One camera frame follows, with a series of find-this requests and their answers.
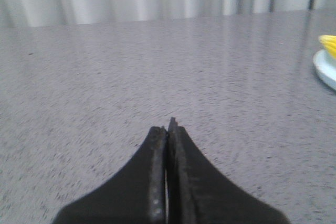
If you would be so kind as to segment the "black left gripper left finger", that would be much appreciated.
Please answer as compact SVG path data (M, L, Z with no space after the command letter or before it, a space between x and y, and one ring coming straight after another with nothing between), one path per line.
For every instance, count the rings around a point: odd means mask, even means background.
M150 128L140 148L113 177L63 207L53 222L165 223L166 144L165 128Z

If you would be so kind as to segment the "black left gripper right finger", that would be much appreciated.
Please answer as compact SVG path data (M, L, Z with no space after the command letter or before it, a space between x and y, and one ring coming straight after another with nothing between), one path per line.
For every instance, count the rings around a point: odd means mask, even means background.
M168 129L169 223L288 223L276 208L224 176L171 118Z

